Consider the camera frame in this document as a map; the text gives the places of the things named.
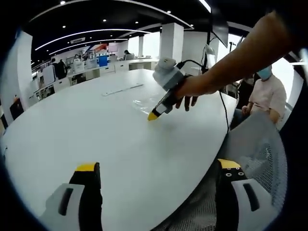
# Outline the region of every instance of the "yellow tip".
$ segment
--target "yellow tip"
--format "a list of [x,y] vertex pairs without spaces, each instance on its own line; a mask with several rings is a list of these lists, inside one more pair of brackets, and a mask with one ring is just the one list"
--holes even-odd
[[155,120],[155,119],[157,119],[158,117],[153,113],[153,112],[151,112],[150,114],[149,114],[149,116],[148,116],[148,120],[149,121],[151,121],[151,120]]

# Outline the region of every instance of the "transparent plastic sheet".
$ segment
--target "transparent plastic sheet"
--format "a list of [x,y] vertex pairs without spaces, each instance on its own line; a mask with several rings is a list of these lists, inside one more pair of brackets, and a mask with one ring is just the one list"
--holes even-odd
[[149,115],[149,113],[154,109],[154,107],[163,98],[164,95],[165,93],[162,92],[162,93],[155,94],[151,96],[150,98],[147,97],[144,99],[134,100],[133,107]]

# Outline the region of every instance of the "blue container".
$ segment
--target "blue container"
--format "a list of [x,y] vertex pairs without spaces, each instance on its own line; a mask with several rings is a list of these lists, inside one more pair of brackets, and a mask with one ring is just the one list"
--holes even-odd
[[98,64],[99,66],[107,66],[108,61],[107,61],[108,55],[103,55],[98,57]]

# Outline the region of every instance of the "black cable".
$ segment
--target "black cable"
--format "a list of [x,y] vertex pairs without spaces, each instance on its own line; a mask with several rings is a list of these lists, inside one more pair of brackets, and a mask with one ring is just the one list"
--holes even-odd
[[221,91],[219,91],[219,94],[220,94],[220,98],[221,98],[221,101],[222,101],[223,107],[225,108],[225,113],[226,113],[226,121],[227,121],[227,133],[228,133],[228,132],[229,132],[229,122],[228,122],[227,108],[226,108],[225,102],[224,102],[224,100],[223,100],[223,98],[222,98]]
[[205,46],[203,47],[203,50],[202,50],[202,58],[201,58],[201,65],[203,64],[203,59],[204,59],[204,57],[205,57]]
[[184,64],[185,64],[186,62],[193,62],[194,64],[197,64],[198,66],[201,66],[201,67],[202,67],[201,64],[199,64],[199,63],[197,63],[196,61],[191,60],[191,59],[185,60],[185,61],[184,61]]
[[[178,64],[177,64],[177,67],[178,67],[179,69],[181,69],[181,68],[185,65],[185,63],[187,63],[187,62],[193,62],[194,64],[197,64],[198,66],[202,67],[201,64],[199,64],[199,63],[197,63],[196,61],[191,60],[191,59],[188,59],[188,60],[185,60],[185,61],[183,61],[183,62],[178,63]],[[220,92],[220,91],[219,91],[219,94],[220,94],[220,98],[221,98],[223,107],[225,108],[226,121],[227,121],[227,128],[228,128],[228,129],[227,129],[227,133],[228,133],[228,132],[229,132],[229,122],[228,122],[227,108],[226,108],[225,102],[224,102],[224,100],[223,100],[223,98],[222,98],[222,95],[221,95],[221,92]]]

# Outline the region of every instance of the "computer monitor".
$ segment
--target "computer monitor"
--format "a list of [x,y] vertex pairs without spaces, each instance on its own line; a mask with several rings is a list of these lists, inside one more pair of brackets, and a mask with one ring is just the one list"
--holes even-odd
[[211,5],[212,11],[212,32],[228,48],[229,26],[219,8],[215,4]]

